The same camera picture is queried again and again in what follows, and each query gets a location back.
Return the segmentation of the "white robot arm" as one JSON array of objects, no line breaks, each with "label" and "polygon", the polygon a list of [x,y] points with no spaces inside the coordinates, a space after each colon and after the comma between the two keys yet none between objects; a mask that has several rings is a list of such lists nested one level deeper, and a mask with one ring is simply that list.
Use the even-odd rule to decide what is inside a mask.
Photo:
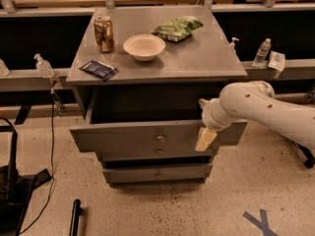
[{"label": "white robot arm", "polygon": [[200,99],[202,121],[195,146],[204,151],[217,132],[232,122],[246,119],[263,124],[297,144],[315,149],[315,108],[275,99],[272,86],[264,81],[233,83],[218,98]]}]

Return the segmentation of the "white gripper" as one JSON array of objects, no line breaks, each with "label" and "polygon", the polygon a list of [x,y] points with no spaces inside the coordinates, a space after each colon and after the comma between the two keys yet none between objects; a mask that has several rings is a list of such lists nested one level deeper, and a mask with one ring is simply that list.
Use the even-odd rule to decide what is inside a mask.
[{"label": "white gripper", "polygon": [[229,127],[234,118],[222,108],[219,98],[200,98],[198,102],[202,109],[202,121],[207,128],[200,128],[195,151],[204,151],[217,137],[216,131]]}]

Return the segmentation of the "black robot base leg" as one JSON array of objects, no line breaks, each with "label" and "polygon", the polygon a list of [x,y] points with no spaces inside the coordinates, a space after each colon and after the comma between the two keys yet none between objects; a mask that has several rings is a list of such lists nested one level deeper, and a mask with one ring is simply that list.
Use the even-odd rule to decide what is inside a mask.
[{"label": "black robot base leg", "polygon": [[308,168],[314,167],[315,166],[315,156],[312,154],[312,152],[307,147],[304,147],[300,144],[296,144],[296,146],[306,156],[306,160],[304,162],[304,165]]}]

